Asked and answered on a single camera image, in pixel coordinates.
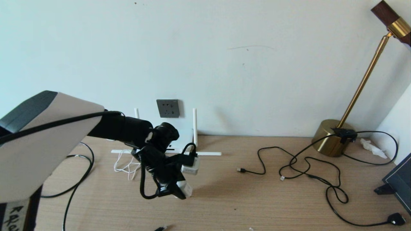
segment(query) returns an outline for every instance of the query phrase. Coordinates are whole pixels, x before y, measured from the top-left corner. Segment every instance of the brass lamp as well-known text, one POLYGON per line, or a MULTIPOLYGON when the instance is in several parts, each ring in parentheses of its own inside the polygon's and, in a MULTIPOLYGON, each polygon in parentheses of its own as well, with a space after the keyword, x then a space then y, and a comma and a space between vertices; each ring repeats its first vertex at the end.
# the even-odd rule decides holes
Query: brass lamp
MULTIPOLYGON (((350 114, 351 109, 354 107, 358 97, 360 96, 361 91, 363 90, 365 83, 367 82, 369 76, 371 75, 372 70, 375 67, 375 64, 378 61, 381 53, 384 50, 385 45, 388 42, 388 39, 391 36, 399 39, 402 43, 405 43, 411 46, 411 29, 410 26, 407 24, 404 19, 402 19, 398 14, 385 2, 381 1, 377 4, 371 11, 384 23, 387 27, 388 34, 384 35, 381 39, 380 44, 375 51, 374 57, 371 60, 371 63, 368 66, 367 71, 364 74, 364 77, 357 88, 350 104, 348 105, 347 109, 345 110, 344 115, 342 116, 341 120, 324 120, 321 122, 320 127, 317 129, 312 142, 319 140, 322 137, 334 134, 335 128, 347 128, 353 129, 350 125, 345 123, 348 115, 350 114)), ((348 140, 341 142, 342 139, 337 136, 330 136, 317 142, 313 145, 313 147, 319 151, 320 153, 330 156, 330 157, 338 157, 341 156, 344 149, 348 146, 348 140)))

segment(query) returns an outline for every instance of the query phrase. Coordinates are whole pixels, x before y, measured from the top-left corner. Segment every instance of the white wall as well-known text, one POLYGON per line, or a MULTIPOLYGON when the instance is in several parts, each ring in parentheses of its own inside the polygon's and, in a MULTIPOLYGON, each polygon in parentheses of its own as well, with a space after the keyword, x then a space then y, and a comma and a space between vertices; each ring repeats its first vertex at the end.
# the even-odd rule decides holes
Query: white wall
MULTIPOLYGON (((411 152, 411 85, 378 126, 378 131, 391 134, 398 142, 398 155, 394 163, 399 164, 411 152)), ((372 140, 383 150, 390 159, 395 153, 395 144, 384 134, 371 136, 372 140)))
MULTIPOLYGON (((386 33, 377 2, 0 0, 0 116, 54 90, 154 125, 155 100, 176 98, 178 129, 197 107, 205 134, 312 136, 342 116, 386 33)), ((410 1, 387 2, 410 22, 410 1)), ((348 122, 377 128, 410 73, 391 39, 348 122)))

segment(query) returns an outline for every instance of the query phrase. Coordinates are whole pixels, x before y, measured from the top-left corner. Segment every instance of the desk surface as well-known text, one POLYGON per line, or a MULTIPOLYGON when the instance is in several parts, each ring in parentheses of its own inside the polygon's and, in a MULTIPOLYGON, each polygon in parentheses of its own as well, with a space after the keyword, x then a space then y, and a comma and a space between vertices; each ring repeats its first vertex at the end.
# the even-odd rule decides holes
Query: desk surface
MULTIPOLYGON (((170 231, 255 231, 273 230, 411 230, 410 216, 393 195, 377 196, 373 190, 382 185, 381 179, 394 167, 369 166, 346 157, 332 158, 313 148, 298 159, 296 167, 305 169, 303 156, 328 160, 342 170, 342 188, 349 203, 341 204, 330 192, 337 211, 347 220, 370 224, 385 221, 388 215, 400 212, 407 220, 403 226, 390 224, 379 227, 356 227, 341 221, 325 199, 325 184, 301 176, 280 181, 278 170, 290 156, 282 151, 265 150, 261 156, 266 164, 265 175, 239 173, 238 167, 262 172, 256 151, 261 147, 280 146, 297 153, 310 144, 309 138, 200 136, 199 151, 221 151, 222 156, 201 157, 197 176, 186 179, 194 188, 193 197, 179 200, 173 196, 145 200, 139 193, 140 172, 134 181, 126 173, 115 173, 117 155, 111 149, 126 149, 117 141, 86 137, 95 153, 95 166, 89 177, 76 191, 67 218, 66 230, 82 231, 153 231, 159 226, 171 226, 170 231)), ((349 146, 347 154, 369 161, 383 162, 359 146, 349 146)), ((85 147, 72 154, 90 156, 85 147)), ((82 158, 65 160, 45 182, 43 194, 58 193, 77 182, 88 167, 82 158)), ((326 164, 312 161, 314 175, 337 182, 337 171, 326 164)), ((146 194, 155 191, 151 176, 146 175, 146 194)), ((61 230, 69 194, 40 201, 37 217, 38 231, 61 230)))

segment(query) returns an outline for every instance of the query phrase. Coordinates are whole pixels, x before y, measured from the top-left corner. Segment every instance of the gray power socket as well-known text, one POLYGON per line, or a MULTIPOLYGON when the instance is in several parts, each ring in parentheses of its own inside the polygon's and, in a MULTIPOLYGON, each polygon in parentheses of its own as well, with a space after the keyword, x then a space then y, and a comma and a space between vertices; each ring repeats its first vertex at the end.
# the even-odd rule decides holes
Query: gray power socket
POLYGON ((157 99, 157 107, 161 118, 178 118, 180 116, 178 99, 157 99))

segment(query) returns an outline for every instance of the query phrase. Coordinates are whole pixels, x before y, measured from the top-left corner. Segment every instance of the black cord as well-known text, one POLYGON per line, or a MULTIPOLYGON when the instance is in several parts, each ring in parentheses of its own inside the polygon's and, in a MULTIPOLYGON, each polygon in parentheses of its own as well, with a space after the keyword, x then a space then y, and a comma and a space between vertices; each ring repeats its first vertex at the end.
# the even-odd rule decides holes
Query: black cord
POLYGON ((189 146, 191 146, 191 145, 193 145, 193 147, 194 147, 194 148, 193 148, 193 152, 195 153, 195 152, 197 151, 197 146, 196 146, 196 144, 194 144, 194 143, 188 143, 188 144, 183 148, 181 154, 184 154, 185 151, 186 151, 186 149, 187 149, 189 146))
POLYGON ((71 201, 72 201, 72 199, 73 199, 74 193, 76 192, 76 190, 77 190, 77 188, 79 187, 79 185, 87 178, 88 174, 91 172, 91 169, 93 168, 93 165, 94 165, 94 152, 93 152, 93 150, 92 150, 92 149, 90 148, 90 146, 87 145, 86 143, 83 143, 83 142, 80 142, 80 143, 83 144, 84 146, 86 146, 86 147, 90 150, 92 159, 88 158, 87 156, 83 156, 83 155, 68 155, 68 156, 66 157, 66 159, 67 159, 67 158, 71 158, 71 157, 82 157, 82 158, 87 159, 88 162, 89 162, 89 166, 88 166, 88 168, 87 168, 87 171, 83 174, 83 176, 81 177, 81 179, 80 179, 75 185, 73 185, 72 187, 70 187, 69 189, 67 189, 67 190, 65 190, 65 191, 63 191, 63 192, 61 192, 61 193, 57 193, 57 194, 55 194, 55 195, 41 196, 42 198, 54 198, 54 197, 61 196, 61 195, 65 194, 65 193, 68 193, 70 190, 73 190, 72 194, 70 195, 69 201, 67 202, 66 210, 65 210, 65 212, 64 212, 63 231, 66 230, 67 213, 68 213, 68 211, 69 211, 70 203, 71 203, 71 201))
MULTIPOLYGON (((385 164, 389 164, 389 163, 391 163, 392 161, 394 161, 395 158, 397 157, 397 153, 398 153, 398 143, 397 143, 397 141, 395 140, 395 138, 392 137, 390 134, 388 134, 388 133, 386 133, 386 132, 380 132, 380 131, 360 131, 360 132, 357 132, 357 133, 368 133, 368 132, 384 133, 384 134, 386 134, 386 135, 389 135, 389 136, 393 139, 393 141, 394 141, 394 143, 395 143, 395 154, 394 154, 394 157, 393 157, 390 161, 388 161, 388 162, 386 162, 386 163, 383 163, 383 164, 374 164, 374 163, 369 163, 369 162, 365 162, 365 161, 362 161, 362 160, 358 160, 358 159, 356 159, 356 158, 353 158, 353 157, 350 157, 350 156, 348 156, 348 155, 345 155, 344 153, 343 153, 343 155, 344 155, 344 156, 347 156, 348 158, 351 158, 351 159, 353 159, 353 160, 357 160, 357 161, 360 161, 360 162, 363 162, 363 163, 366 163, 366 164, 374 164, 374 165, 385 165, 385 164)), ((300 155, 301 153, 303 153, 304 151, 306 151, 309 147, 313 146, 313 145, 316 144, 317 142, 319 142, 319 141, 321 141, 321 140, 323 140, 323 139, 325 139, 325 138, 328 138, 328 137, 330 137, 330 136, 334 136, 334 134, 320 138, 319 140, 311 143, 310 145, 308 145, 307 147, 305 147, 304 149, 302 149, 302 150, 301 150, 300 152, 298 152, 296 155, 292 155, 291 153, 287 152, 287 151, 284 150, 283 148, 280 148, 280 147, 277 147, 277 146, 260 148, 260 149, 257 151, 257 156, 258 156, 261 164, 263 165, 264 172, 263 172, 263 173, 257 173, 257 172, 253 172, 253 171, 248 171, 248 170, 246 170, 246 169, 240 169, 239 171, 240 171, 240 172, 243 172, 243 173, 244 173, 244 172, 249 172, 249 173, 253 173, 253 174, 264 175, 264 174, 266 173, 266 167, 265 167, 265 165, 264 165, 263 160, 262 160, 261 157, 260 157, 260 151, 261 151, 261 150, 264 150, 264 149, 269 149, 269 148, 279 148, 279 149, 281 149, 282 151, 284 151, 284 152, 286 152, 287 154, 289 154, 289 155, 292 156, 289 164, 281 167, 280 170, 279 170, 279 175, 282 177, 282 179, 294 179, 294 178, 297 178, 297 177, 299 177, 299 176, 301 176, 301 175, 307 175, 307 176, 310 177, 310 178, 319 180, 320 182, 328 185, 328 187, 327 187, 327 189, 326 189, 326 200, 327 200, 327 203, 328 203, 328 205, 330 206, 330 208, 333 210, 333 212, 334 212, 341 220, 343 220, 343 221, 345 221, 345 222, 347 222, 347 223, 349 223, 349 224, 351 224, 351 225, 354 225, 354 226, 362 226, 362 227, 379 226, 379 225, 384 225, 384 224, 391 224, 392 222, 390 222, 389 220, 386 221, 386 222, 375 223, 375 224, 355 224, 355 223, 349 222, 348 220, 344 219, 344 218, 334 209, 334 207, 332 206, 332 204, 331 204, 331 202, 330 202, 330 200, 329 200, 329 197, 328 197, 328 191, 329 191, 329 189, 334 190, 335 197, 337 198, 337 200, 338 200, 339 202, 341 202, 341 203, 343 203, 343 204, 346 204, 346 203, 348 203, 348 201, 349 201, 349 198, 348 198, 347 193, 341 188, 341 170, 340 170, 335 164, 333 164, 333 163, 331 163, 331 162, 328 162, 328 161, 324 161, 324 160, 320 160, 320 159, 317 159, 317 158, 313 158, 313 157, 305 157, 304 160, 308 163, 308 168, 307 168, 305 171, 300 171, 300 170, 298 170, 298 169, 296 169, 296 168, 293 167, 293 164, 295 164, 295 163, 297 162, 297 156, 298 156, 298 155, 300 155), (319 177, 319 176, 315 176, 315 175, 308 174, 307 172, 308 172, 308 171, 310 170, 310 168, 311 168, 311 164, 310 164, 310 162, 308 161, 309 159, 313 159, 313 160, 316 160, 316 161, 319 161, 319 162, 323 162, 323 163, 326 163, 326 164, 330 164, 330 165, 332 165, 333 167, 335 167, 335 168, 338 170, 338 184, 337 184, 337 185, 333 185, 333 184, 331 184, 328 180, 326 180, 326 179, 324 179, 324 178, 321 178, 321 177, 319 177), (290 167, 291 169, 295 170, 296 172, 299 172, 299 174, 297 174, 297 175, 295 175, 295 176, 292 176, 292 177, 284 177, 284 176, 281 174, 281 170, 284 169, 284 168, 286 168, 286 167, 290 167), (343 195, 344 195, 344 197, 345 197, 345 200, 342 200, 342 199, 340 198, 340 196, 339 196, 338 193, 337 193, 337 190, 340 191, 341 193, 343 193, 343 195)))
POLYGON ((398 154, 398 143, 397 143, 397 141, 395 140, 395 138, 394 138, 393 136, 391 136, 390 134, 388 134, 388 133, 386 133, 386 132, 381 132, 381 131, 360 131, 360 132, 357 132, 357 133, 384 133, 384 134, 386 134, 386 135, 389 135, 389 136, 391 137, 391 139, 393 139, 393 141, 394 141, 394 143, 395 143, 395 154, 394 154, 394 157, 393 157, 390 161, 388 161, 388 162, 386 162, 386 163, 376 164, 376 163, 370 163, 370 162, 366 162, 366 161, 363 161, 363 160, 359 160, 359 159, 356 159, 356 158, 354 158, 354 157, 350 157, 349 155, 346 155, 346 154, 342 153, 343 156, 346 156, 346 157, 348 157, 348 158, 350 158, 350 159, 353 159, 353 160, 356 160, 356 161, 359 161, 359 162, 362 162, 362 163, 372 164, 372 165, 386 165, 386 164, 389 164, 389 163, 393 162, 393 161, 395 160, 395 158, 397 158, 397 154, 398 154))
POLYGON ((141 180, 140 180, 140 194, 144 199, 151 200, 157 197, 157 194, 147 196, 144 193, 144 185, 145 185, 145 165, 143 159, 140 157, 140 168, 141 168, 141 180))
POLYGON ((289 155, 294 156, 293 154, 287 152, 286 150, 284 150, 284 149, 282 149, 281 147, 278 147, 278 146, 260 148, 260 149, 258 149, 258 151, 257 151, 257 156, 258 156, 258 159, 260 160, 261 164, 263 165, 264 172, 263 172, 263 173, 257 173, 257 172, 249 171, 249 170, 246 170, 246 169, 243 169, 243 170, 244 170, 243 172, 253 173, 253 174, 257 174, 257 175, 264 175, 264 174, 266 173, 266 166, 264 165, 264 162, 263 162, 263 160, 262 160, 261 157, 260 157, 260 151, 261 151, 261 150, 264 150, 264 149, 271 149, 271 148, 278 148, 278 149, 280 149, 280 150, 288 153, 289 155))
POLYGON ((73 123, 73 122, 78 122, 81 120, 86 120, 86 119, 90 119, 90 118, 94 118, 94 117, 99 117, 99 116, 117 116, 117 115, 121 115, 121 112, 119 111, 102 111, 102 112, 96 112, 96 113, 91 113, 91 114, 86 114, 86 115, 80 115, 80 116, 75 116, 75 117, 71 117, 71 118, 67 118, 67 119, 63 119, 63 120, 57 120, 57 121, 53 121, 50 123, 46 123, 46 124, 42 124, 39 126, 35 126, 23 131, 19 131, 16 133, 11 133, 5 136, 0 137, 0 145, 13 141, 15 139, 21 138, 23 136, 27 136, 36 132, 40 132, 46 129, 50 129, 53 127, 57 127, 57 126, 61 126, 61 125, 65 125, 65 124, 69 124, 69 123, 73 123))
MULTIPOLYGON (((91 151, 92 156, 93 156, 93 158, 94 158, 93 150, 91 150, 91 148, 90 148, 87 144, 85 144, 85 143, 83 143, 83 142, 80 142, 80 143, 83 144, 83 145, 85 145, 85 146, 91 151)), ((88 161, 94 162, 94 161, 90 160, 90 158, 88 158, 87 156, 83 156, 83 155, 68 155, 68 156, 66 156, 66 159, 67 159, 67 158, 70 158, 70 157, 76 157, 76 156, 82 157, 82 158, 86 158, 86 159, 88 159, 88 161)), ((90 172, 89 172, 88 169, 87 169, 87 171, 84 173, 84 175, 87 177, 89 173, 90 173, 90 172)), ((75 185, 71 186, 69 189, 64 190, 63 192, 54 194, 54 195, 47 195, 47 196, 41 195, 41 198, 55 198, 55 197, 64 195, 64 194, 70 192, 71 190, 73 190, 78 184, 80 184, 80 183, 83 182, 84 180, 85 180, 85 178, 84 178, 84 179, 81 178, 75 185)))
POLYGON ((93 152, 93 150, 92 150, 92 149, 90 148, 90 146, 88 146, 87 144, 85 144, 85 143, 83 143, 83 142, 81 142, 81 143, 84 144, 84 145, 90 150, 91 156, 92 156, 92 160, 91 160, 91 162, 90 162, 90 165, 89 165, 87 171, 84 173, 83 177, 82 177, 82 178, 79 180, 79 182, 76 184, 76 186, 75 186, 74 189, 73 189, 72 194, 70 195, 69 202, 67 203, 66 211, 64 212, 63 231, 66 230, 67 213, 69 212, 70 203, 72 202, 74 193, 76 192, 76 190, 77 190, 77 188, 79 187, 80 183, 83 182, 83 181, 87 178, 88 174, 91 172, 91 169, 93 168, 93 165, 94 165, 94 152, 93 152))

